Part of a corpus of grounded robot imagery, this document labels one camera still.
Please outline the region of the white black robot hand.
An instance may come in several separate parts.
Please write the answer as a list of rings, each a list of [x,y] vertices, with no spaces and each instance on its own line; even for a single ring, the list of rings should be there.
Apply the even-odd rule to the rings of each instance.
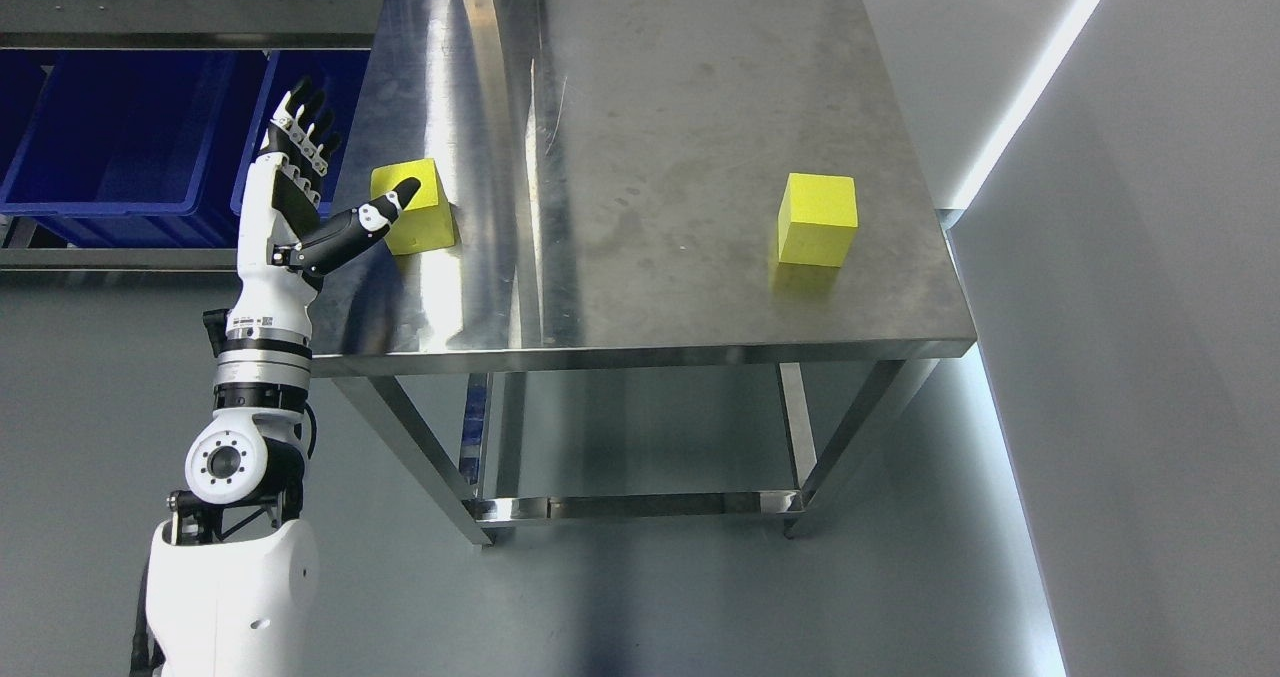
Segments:
[[[321,218],[317,203],[340,145],[324,90],[310,77],[283,93],[250,161],[239,212],[237,303],[227,338],[296,340],[312,335],[310,307],[330,273],[383,241],[419,189],[396,189]]]

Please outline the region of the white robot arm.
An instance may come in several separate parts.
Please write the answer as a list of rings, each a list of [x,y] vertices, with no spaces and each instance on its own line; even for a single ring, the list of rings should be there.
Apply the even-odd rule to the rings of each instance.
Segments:
[[[133,676],[297,676],[317,591],[303,517],[314,426],[306,308],[205,316],[212,413],[182,462],[140,585]]]

